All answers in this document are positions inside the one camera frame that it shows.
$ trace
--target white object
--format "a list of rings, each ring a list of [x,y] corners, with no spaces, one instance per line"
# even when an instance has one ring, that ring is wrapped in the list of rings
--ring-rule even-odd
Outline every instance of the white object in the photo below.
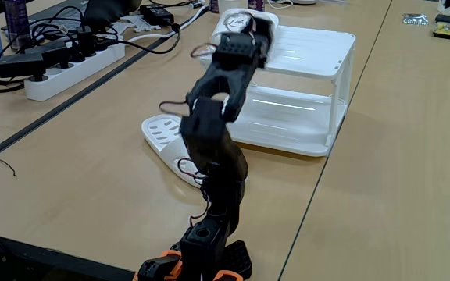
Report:
[[[191,176],[178,169],[180,159],[190,158],[180,135],[180,117],[169,114],[151,117],[141,124],[141,132],[155,153],[174,173],[192,186],[200,187]],[[198,171],[192,161],[182,161],[180,167],[192,174]]]
[[[438,12],[443,13],[445,15],[450,15],[450,7],[446,7],[446,0],[438,0]]]
[[[142,31],[151,31],[151,30],[160,30],[160,26],[153,26],[148,24],[144,17],[141,15],[132,15],[132,16],[121,16],[121,20],[126,20],[136,26],[135,31],[136,32],[142,32]]]
[[[252,9],[229,9],[220,16],[220,20],[212,33],[213,44],[220,44],[222,33],[241,32],[248,24],[250,15],[272,22],[272,34],[275,39],[275,30],[279,26],[279,18],[270,12],[259,12]]]
[[[229,9],[246,9],[248,0],[218,0],[218,11],[223,15]]]
[[[267,0],[272,9],[286,9],[293,6],[292,0]]]
[[[189,25],[191,25],[199,17],[201,12],[206,8],[208,8],[207,5],[204,5],[203,7],[201,7],[189,21],[187,21],[186,23],[184,23],[180,26],[180,30],[184,30]],[[135,41],[139,41],[139,40],[145,39],[145,38],[169,38],[169,37],[172,37],[174,34],[176,34],[174,31],[171,31],[168,34],[147,34],[147,35],[141,35],[141,36],[131,38],[128,41],[135,42]]]
[[[279,26],[265,71],[327,80],[330,97],[250,87],[235,123],[235,141],[301,155],[327,155],[347,112],[355,35]],[[207,67],[211,55],[202,56]]]
[[[51,68],[46,70],[45,80],[34,82],[25,79],[24,87],[27,98],[35,101],[45,101],[54,95],[72,87],[89,76],[97,73],[125,56],[125,46],[116,44],[105,51],[96,52],[83,62],[70,62],[68,69]]]
[[[293,0],[293,3],[299,5],[313,5],[317,3],[317,0]]]

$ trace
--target black power adapter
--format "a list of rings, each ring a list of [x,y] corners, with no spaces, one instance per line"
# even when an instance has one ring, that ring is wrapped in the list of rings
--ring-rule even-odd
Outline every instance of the black power adapter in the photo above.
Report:
[[[160,5],[142,5],[140,14],[151,25],[170,26],[175,22],[175,17]]]
[[[46,73],[45,60],[42,54],[5,55],[0,60],[0,77],[32,75],[33,81],[42,81]]]

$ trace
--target power adapter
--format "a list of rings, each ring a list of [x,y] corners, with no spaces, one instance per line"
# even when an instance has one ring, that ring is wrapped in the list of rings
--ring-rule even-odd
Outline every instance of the power adapter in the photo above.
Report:
[[[59,63],[60,67],[65,69],[69,67],[70,53],[66,43],[61,40],[51,41],[41,46],[28,48],[25,54],[42,54],[45,61],[45,67],[49,68]]]
[[[0,60],[1,78],[32,75],[33,81],[42,81],[45,73],[45,61],[40,53],[5,55]]]
[[[144,20],[151,25],[170,26],[175,22],[175,18],[171,12],[168,12],[160,5],[142,5],[140,6],[140,14]]]

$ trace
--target white plastic tray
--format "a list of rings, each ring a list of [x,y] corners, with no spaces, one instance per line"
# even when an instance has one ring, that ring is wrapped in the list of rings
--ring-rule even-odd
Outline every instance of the white plastic tray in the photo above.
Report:
[[[324,156],[328,136],[330,97],[267,87],[250,87],[235,123],[228,124],[235,141],[301,155]],[[347,105],[337,101],[337,126]]]

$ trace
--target wooden table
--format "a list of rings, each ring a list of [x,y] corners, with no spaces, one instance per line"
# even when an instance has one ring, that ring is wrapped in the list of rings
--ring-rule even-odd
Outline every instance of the wooden table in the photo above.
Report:
[[[27,4],[29,14],[34,14],[40,12],[50,6],[56,5],[63,0],[39,0],[30,2]],[[175,21],[180,23],[191,18],[197,9],[194,11],[186,11],[184,8],[178,9],[175,12]],[[5,15],[0,14],[0,27],[5,26]],[[164,28],[161,30],[153,31],[151,33],[167,33],[168,29]],[[129,29],[124,34],[125,37],[130,38],[138,36],[133,32],[133,29]],[[150,44],[157,41],[157,38],[146,38],[137,41],[137,44],[141,46],[149,46]],[[3,44],[7,44],[7,40],[2,36]],[[13,93],[0,94],[0,143],[11,137],[13,134],[21,131],[24,127],[31,124],[33,121],[41,118],[44,114],[50,112],[57,106],[61,105],[63,102],[72,98],[75,94],[82,91],[84,88],[90,86],[95,81],[99,80],[107,73],[113,71],[116,67],[120,66],[128,59],[134,57],[138,54],[140,50],[132,47],[127,47],[126,56],[113,63],[112,65],[104,68],[103,70],[97,72],[95,75],[88,77],[82,82],[64,90],[62,93],[48,99],[47,101],[31,101],[25,96],[25,91],[15,91]]]
[[[281,280],[450,280],[450,40],[432,35],[436,7],[393,1]]]
[[[388,4],[320,3],[277,13],[281,24],[356,34],[357,80]],[[148,55],[1,153],[19,177],[0,164],[0,235],[130,270],[178,241],[204,201],[162,163],[140,125],[159,114],[161,101],[183,99],[204,73],[189,54],[209,40],[217,20],[204,15],[183,32],[175,52]],[[268,73],[255,80],[294,90],[327,87]],[[252,280],[276,279],[325,158],[243,148],[250,180],[230,242],[248,245]]]

